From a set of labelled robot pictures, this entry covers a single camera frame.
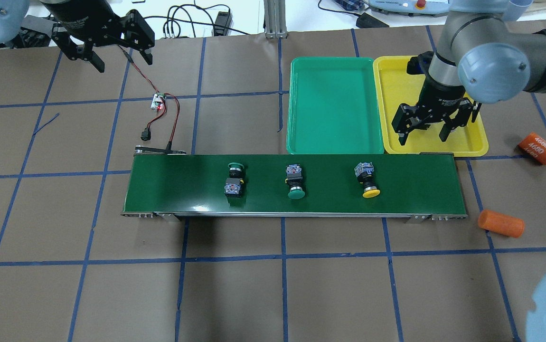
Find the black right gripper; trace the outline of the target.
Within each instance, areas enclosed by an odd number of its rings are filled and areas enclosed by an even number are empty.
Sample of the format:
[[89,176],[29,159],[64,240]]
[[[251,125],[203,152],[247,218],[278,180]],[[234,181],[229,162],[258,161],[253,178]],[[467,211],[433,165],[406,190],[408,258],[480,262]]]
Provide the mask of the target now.
[[471,102],[465,97],[463,86],[444,85],[431,76],[426,76],[416,105],[399,104],[392,120],[392,128],[400,145],[404,146],[412,131],[427,130],[429,124],[444,121],[439,138],[446,142],[453,130],[468,125],[469,121],[476,121],[481,106],[482,103]]

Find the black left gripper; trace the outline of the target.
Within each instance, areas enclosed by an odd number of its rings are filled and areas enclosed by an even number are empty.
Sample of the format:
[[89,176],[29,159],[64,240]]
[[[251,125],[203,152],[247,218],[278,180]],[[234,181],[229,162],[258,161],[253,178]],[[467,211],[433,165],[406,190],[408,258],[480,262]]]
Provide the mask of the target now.
[[[139,51],[147,65],[153,65],[154,31],[136,9],[123,17],[108,9],[52,9],[51,14],[57,21],[52,41],[69,60],[88,61],[104,73],[104,61],[93,47],[120,45]],[[72,37],[84,44],[77,45]]]

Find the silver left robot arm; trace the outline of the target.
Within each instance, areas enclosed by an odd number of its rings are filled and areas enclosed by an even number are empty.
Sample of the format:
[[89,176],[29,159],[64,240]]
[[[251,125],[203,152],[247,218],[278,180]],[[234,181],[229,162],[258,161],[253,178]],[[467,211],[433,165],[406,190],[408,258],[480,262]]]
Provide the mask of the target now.
[[49,37],[69,60],[88,61],[104,72],[95,47],[118,45],[139,52],[153,64],[154,31],[131,9],[123,17],[105,0],[43,0],[52,19],[28,15],[28,0],[0,0],[0,45],[9,45],[21,29]]

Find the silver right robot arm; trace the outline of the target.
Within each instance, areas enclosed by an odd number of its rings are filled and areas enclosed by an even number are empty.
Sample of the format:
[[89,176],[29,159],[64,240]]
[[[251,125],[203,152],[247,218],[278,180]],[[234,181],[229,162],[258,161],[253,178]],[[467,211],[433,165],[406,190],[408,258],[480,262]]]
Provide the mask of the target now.
[[[474,11],[453,10],[437,43],[431,74],[462,84],[490,102],[484,123],[499,123],[514,149],[525,130],[541,127],[546,142],[546,30],[513,33],[481,0]],[[460,160],[477,218],[483,209],[523,219],[518,238],[471,224],[483,246],[465,250],[397,252],[399,313],[406,342],[530,341],[526,323],[537,304],[527,294],[546,270],[546,165],[531,154]]]

